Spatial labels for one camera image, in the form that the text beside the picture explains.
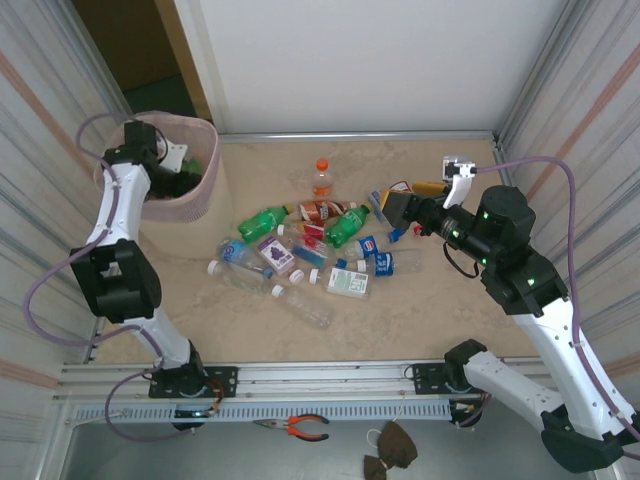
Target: pliers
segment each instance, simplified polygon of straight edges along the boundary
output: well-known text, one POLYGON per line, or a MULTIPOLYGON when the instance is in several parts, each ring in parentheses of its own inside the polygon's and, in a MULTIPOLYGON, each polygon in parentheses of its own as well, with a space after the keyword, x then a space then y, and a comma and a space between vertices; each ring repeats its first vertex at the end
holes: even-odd
POLYGON ((293 435, 294 437, 298 437, 300 440, 304 440, 305 442, 321 442, 322 440, 326 440, 329 438, 329 435, 323 433, 321 435, 311 435, 309 433, 304 433, 298 430, 295 425, 300 422, 304 422, 305 420, 311 420, 314 422, 322 422, 324 424, 328 424, 329 420, 320 415, 315 415, 313 413, 305 413, 304 415, 300 415, 298 417, 289 417, 287 420, 276 420, 272 418, 267 418, 264 420, 254 420, 253 423, 256 425, 262 425, 267 428, 276 428, 279 430, 286 430, 289 435, 293 435))

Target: doorway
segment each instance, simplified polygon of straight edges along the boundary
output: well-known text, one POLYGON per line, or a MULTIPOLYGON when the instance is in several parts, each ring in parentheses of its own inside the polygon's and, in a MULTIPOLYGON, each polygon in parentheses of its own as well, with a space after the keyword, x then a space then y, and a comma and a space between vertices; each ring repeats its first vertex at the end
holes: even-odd
POLYGON ((71 0, 133 113, 211 118, 173 0, 71 0))

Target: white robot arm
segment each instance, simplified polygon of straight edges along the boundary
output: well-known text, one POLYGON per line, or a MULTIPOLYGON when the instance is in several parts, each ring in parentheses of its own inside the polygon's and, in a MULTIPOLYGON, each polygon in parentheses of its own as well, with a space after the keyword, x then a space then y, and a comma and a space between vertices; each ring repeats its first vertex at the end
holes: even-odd
MULTIPOLYGON (((186 152, 185 147, 178 147, 172 152, 186 152)), ((156 148, 152 125, 125 124, 125 143, 105 154, 116 178, 105 174, 98 220, 87 244, 98 239, 109 223, 111 228, 96 248, 72 262, 71 268, 96 316, 123 326, 139 327, 132 329, 133 334, 154 356, 156 349, 141 330, 155 340, 164 360, 162 369, 154 374, 158 389, 191 396, 205 389, 202 362, 191 342, 180 335, 160 305, 160 280, 137 244, 142 205, 152 186, 150 173, 159 172, 156 148), (115 192, 118 202, 109 222, 115 192)), ((166 186, 166 174, 159 175, 166 186)))
POLYGON ((517 373, 473 340, 445 355, 451 384, 460 391, 484 390, 519 413, 566 469, 604 468, 624 454, 622 446, 635 441, 622 422, 638 425, 638 415, 615 389, 582 331, 579 347, 620 410, 617 415, 581 363, 572 340, 573 304, 554 266, 529 245, 535 213, 524 195, 514 187, 490 187, 473 215, 461 204, 474 175, 473 163, 445 157, 448 190, 434 196, 390 192, 383 213, 394 228, 417 221, 423 235, 435 233, 485 267, 481 280, 487 293, 528 335, 558 391, 517 373))

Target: black cable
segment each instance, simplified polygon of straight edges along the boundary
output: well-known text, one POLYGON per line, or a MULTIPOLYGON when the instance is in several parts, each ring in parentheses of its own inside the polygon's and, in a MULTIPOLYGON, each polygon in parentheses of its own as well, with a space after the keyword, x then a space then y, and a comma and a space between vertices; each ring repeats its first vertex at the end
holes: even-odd
POLYGON ((453 268, 458 270, 465 277, 477 278, 478 275, 480 275, 480 270, 478 269, 478 262, 473 262, 473 271, 475 272, 475 275, 472 275, 471 273, 467 273, 464 270, 462 270, 462 268, 460 268, 460 266, 453 260, 453 258, 451 258, 451 255, 449 255, 449 249, 447 248, 447 242, 444 242, 442 244, 442 250, 444 251, 444 257, 447 260, 449 260, 449 263, 453 266, 453 268))
POLYGON ((414 377, 411 377, 411 378, 407 377, 407 370, 409 370, 411 367, 413 367, 413 365, 409 365, 407 368, 404 369, 404 372, 402 373, 402 376, 407 380, 415 380, 414 377))
POLYGON ((156 133, 160 136, 160 138, 162 139, 162 141, 164 142, 164 155, 162 155, 162 158, 158 159, 158 163, 162 162, 162 160, 164 160, 165 158, 167 158, 167 154, 169 153, 169 143, 167 142, 167 137, 164 136, 164 133, 162 133, 158 127, 156 127, 155 125, 152 125, 152 127, 154 128, 154 130, 156 131, 156 133))

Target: plastic bottle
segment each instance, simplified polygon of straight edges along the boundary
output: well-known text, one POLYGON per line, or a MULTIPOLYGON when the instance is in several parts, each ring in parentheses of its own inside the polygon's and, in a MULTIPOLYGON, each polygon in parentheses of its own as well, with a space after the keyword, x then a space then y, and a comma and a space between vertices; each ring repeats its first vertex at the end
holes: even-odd
POLYGON ((325 230, 327 242, 335 248, 340 248, 347 240, 353 237, 364 225, 370 209, 367 205, 361 205, 345 213, 338 223, 325 230))
POLYGON ((344 215, 357 206, 356 202, 311 200, 298 204, 298 211, 295 216, 303 222, 324 222, 330 218, 344 215))
POLYGON ((422 270, 420 250, 397 250, 376 253, 366 260, 358 260, 358 271, 376 277, 390 277, 399 273, 416 273, 422 270))
POLYGON ((245 242, 255 242, 276 228, 291 212, 293 212, 293 205, 289 204, 282 207, 266 208, 238 225, 238 231, 242 234, 245 242))
MULTIPOLYGON (((333 267, 338 263, 334 249, 323 241, 285 225, 278 225, 276 231, 291 253, 314 267, 333 267)), ((342 266, 346 265, 347 262, 342 260, 342 266)))
POLYGON ((304 272, 298 268, 296 257, 273 235, 260 242, 258 251, 278 275, 288 276, 294 285, 304 280, 304 272))
POLYGON ((324 222, 293 222, 287 225, 289 228, 297 230, 301 233, 311 235, 318 240, 324 240, 324 222))
POLYGON ((212 260, 207 267, 207 272, 213 277, 221 277, 227 285, 247 292, 264 294, 269 290, 270 282, 264 275, 233 263, 212 260))
POLYGON ((218 255, 225 262, 258 272, 267 278, 273 277, 275 273, 273 268, 267 266, 267 263, 242 240, 223 238, 218 244, 218 255))
POLYGON ((382 223, 383 225, 391 229, 393 227, 391 226, 389 221, 386 219, 386 217, 382 213, 382 208, 380 205, 381 192, 383 190, 396 190, 398 192, 410 192, 411 187, 409 186, 409 183, 407 181, 398 179, 397 181, 393 182, 390 186, 380 185, 375 187, 371 191, 367 192, 367 197, 373 207, 373 214, 376 216, 376 218, 380 223, 382 223))
POLYGON ((387 248, 396 243, 404 233, 404 230, 396 229, 389 233, 378 232, 359 240, 354 240, 344 246, 344 250, 340 252, 340 257, 344 258, 347 262, 359 258, 367 258, 379 251, 387 250, 387 248))
POLYGON ((316 162, 317 171, 313 174, 313 194, 316 197, 328 197, 333 190, 333 175, 328 171, 329 160, 319 158, 316 162))
POLYGON ((309 283, 324 286, 328 293, 353 298, 368 298, 371 290, 369 275, 333 267, 325 270, 314 268, 309 283))
POLYGON ((299 288, 276 285, 271 290, 271 295, 285 305, 287 310, 312 325, 320 328, 331 325, 334 310, 326 302, 305 294, 299 288))

